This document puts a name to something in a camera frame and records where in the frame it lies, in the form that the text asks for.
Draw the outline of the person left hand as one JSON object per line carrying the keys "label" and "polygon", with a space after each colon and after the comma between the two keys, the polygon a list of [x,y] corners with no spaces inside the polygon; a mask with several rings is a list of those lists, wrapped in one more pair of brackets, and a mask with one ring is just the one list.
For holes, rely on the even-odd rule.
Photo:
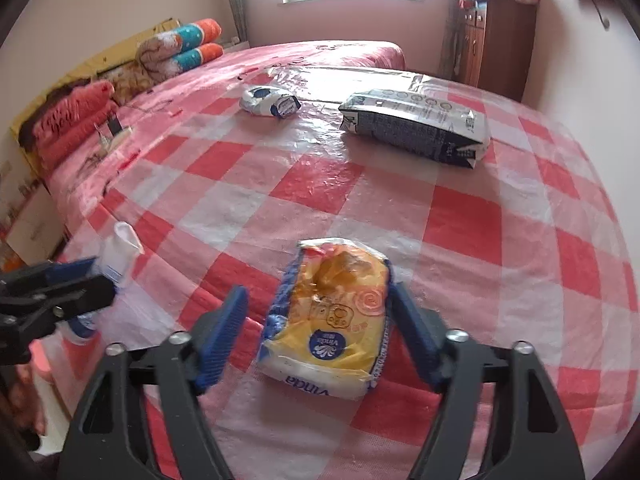
{"label": "person left hand", "polygon": [[47,419],[35,385],[32,366],[15,365],[13,371],[15,378],[9,386],[9,406],[13,421],[19,430],[32,430],[44,436],[47,432]]}

